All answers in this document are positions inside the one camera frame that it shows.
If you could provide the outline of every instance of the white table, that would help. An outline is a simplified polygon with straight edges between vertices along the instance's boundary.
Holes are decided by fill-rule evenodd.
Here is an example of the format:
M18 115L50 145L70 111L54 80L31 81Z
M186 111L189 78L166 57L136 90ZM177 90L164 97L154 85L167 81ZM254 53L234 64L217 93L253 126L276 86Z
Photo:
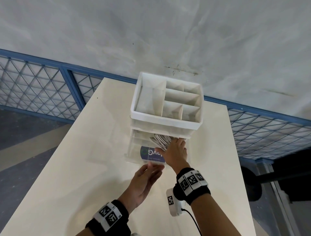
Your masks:
M75 235L103 204L119 197L139 168L124 157L134 89L134 84L103 79L1 236ZM192 167L206 178L238 231L256 235L226 106L204 101L204 122L191 138L191 150ZM188 214L169 213L165 192L175 182L166 166L130 215L132 233L199 235Z

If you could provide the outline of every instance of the hand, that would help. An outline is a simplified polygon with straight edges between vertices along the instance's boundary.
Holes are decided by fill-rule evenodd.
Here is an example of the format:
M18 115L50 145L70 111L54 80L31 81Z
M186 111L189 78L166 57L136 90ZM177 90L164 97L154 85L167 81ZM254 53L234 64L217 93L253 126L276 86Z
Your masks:
M159 152L164 157L165 162L178 174L183 168L190 167L187 162L187 149L185 145L186 142L183 138L175 138L167 147L166 152L161 148L155 148L155 151Z
M131 214L146 199L152 185L162 175L163 169L163 165L149 162L135 173L128 188L118 198L127 209L128 214Z

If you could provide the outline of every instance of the diamond mesh panel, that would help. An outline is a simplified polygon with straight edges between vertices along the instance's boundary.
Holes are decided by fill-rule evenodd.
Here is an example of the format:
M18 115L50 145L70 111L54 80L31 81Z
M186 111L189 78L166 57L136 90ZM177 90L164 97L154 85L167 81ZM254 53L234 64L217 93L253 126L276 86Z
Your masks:
M70 120L80 114L58 68L3 56L0 104Z
M228 109L240 157L276 159L311 146L311 127Z
M103 78L76 72L73 72L73 76L79 86L79 89L81 91L85 103L87 103L90 100L93 93L95 92L95 90L97 89L98 85L101 83Z

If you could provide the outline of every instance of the white sensor device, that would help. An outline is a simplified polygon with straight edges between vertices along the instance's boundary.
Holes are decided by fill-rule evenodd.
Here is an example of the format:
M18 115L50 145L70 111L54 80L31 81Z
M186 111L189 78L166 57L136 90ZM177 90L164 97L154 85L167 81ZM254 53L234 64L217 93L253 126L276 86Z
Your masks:
M178 216L183 213L181 210L183 206L186 205L185 201L179 201L173 193L173 188L166 191L167 202L169 204L169 212L171 216Z

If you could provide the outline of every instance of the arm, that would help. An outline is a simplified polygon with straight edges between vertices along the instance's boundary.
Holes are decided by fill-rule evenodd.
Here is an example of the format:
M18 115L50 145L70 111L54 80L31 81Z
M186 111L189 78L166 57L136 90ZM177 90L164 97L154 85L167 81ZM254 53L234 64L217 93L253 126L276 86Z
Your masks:
M143 165L135 173L128 188L124 191L124 193L122 193L122 195L116 201L119 206L116 205L117 203L115 203L115 205L119 210L123 208L122 212L124 212L124 214L121 213L122 217L120 219L123 218L123 215L127 216L126 219L116 221L115 224L110 229L107 230L107 232L101 231L100 233L96 234L91 231L90 228L92 227L90 228L86 227L76 236L130 235L131 232L127 226L128 216L132 213L132 211L135 208L137 208L146 199L152 185L162 175L163 169L164 169L163 165L154 165L149 162L148 164ZM97 229L98 227L101 227L101 225L94 218L91 221L93 225L95 224L97 226Z
M183 139L173 139L166 152L161 148L156 148L176 175L182 169L190 167L185 145L186 142ZM202 235L240 235L210 194L199 196L190 206Z

